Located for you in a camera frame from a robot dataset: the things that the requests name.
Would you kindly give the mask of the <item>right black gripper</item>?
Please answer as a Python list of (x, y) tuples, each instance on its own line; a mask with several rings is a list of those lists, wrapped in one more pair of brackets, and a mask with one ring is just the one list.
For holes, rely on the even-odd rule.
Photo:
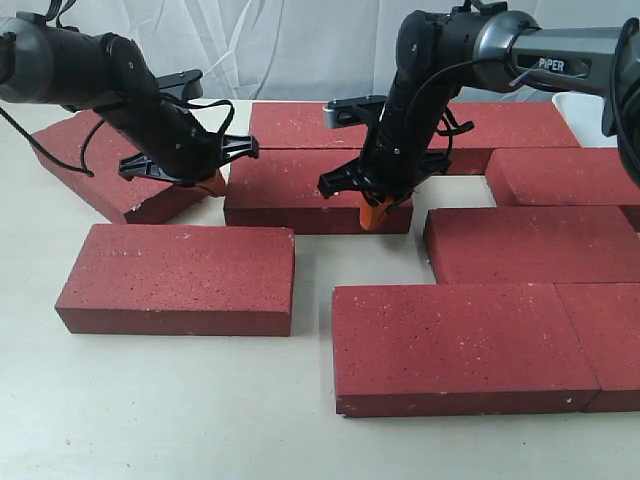
[(433, 75), (460, 59), (443, 48), (460, 32), (459, 14), (415, 11), (402, 22), (396, 40), (396, 73), (379, 122), (367, 127), (359, 156), (319, 177), (324, 198), (343, 191), (362, 194), (360, 226), (365, 231), (407, 231), (408, 199), (428, 171), (420, 167), (426, 148), (455, 86)]

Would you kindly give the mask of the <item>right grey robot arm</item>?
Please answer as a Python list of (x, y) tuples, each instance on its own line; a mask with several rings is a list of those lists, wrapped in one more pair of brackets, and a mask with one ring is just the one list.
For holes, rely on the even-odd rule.
[(359, 155), (318, 180), (324, 197), (362, 196), (360, 223), (376, 229), (415, 188), (445, 173), (448, 152), (430, 149), (435, 136), (473, 128), (459, 123), (450, 102), (463, 88), (508, 93), (520, 86), (602, 98), (601, 129), (615, 137), (621, 163), (639, 176), (639, 22), (619, 28), (544, 29), (504, 2), (467, 1), (448, 13), (417, 10), (402, 22), (396, 73), (384, 96), (325, 105), (331, 129), (365, 125)]

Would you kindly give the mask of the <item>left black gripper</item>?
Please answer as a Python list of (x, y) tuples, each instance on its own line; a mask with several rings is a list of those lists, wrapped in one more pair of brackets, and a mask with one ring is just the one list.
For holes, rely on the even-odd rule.
[(231, 101), (204, 106), (229, 108), (219, 129), (210, 132), (192, 114), (198, 104), (160, 92), (157, 77), (134, 41), (109, 34), (101, 43), (116, 101), (94, 112), (138, 149), (119, 163), (119, 175), (126, 180), (141, 177), (194, 186), (209, 196), (224, 196), (220, 168), (238, 158), (259, 157), (254, 136), (227, 132), (235, 114)]

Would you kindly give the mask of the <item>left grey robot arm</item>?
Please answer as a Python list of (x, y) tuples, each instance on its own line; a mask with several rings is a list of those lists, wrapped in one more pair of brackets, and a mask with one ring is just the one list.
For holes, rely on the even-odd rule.
[(42, 15), (19, 12), (1, 20), (1, 98), (14, 104), (51, 104), (91, 110), (137, 153), (120, 160), (118, 174), (222, 196), (221, 167), (257, 158), (258, 140), (230, 135), (229, 112), (219, 129), (193, 115), (202, 95), (199, 69), (157, 77), (138, 45), (123, 36), (90, 36), (52, 27)]

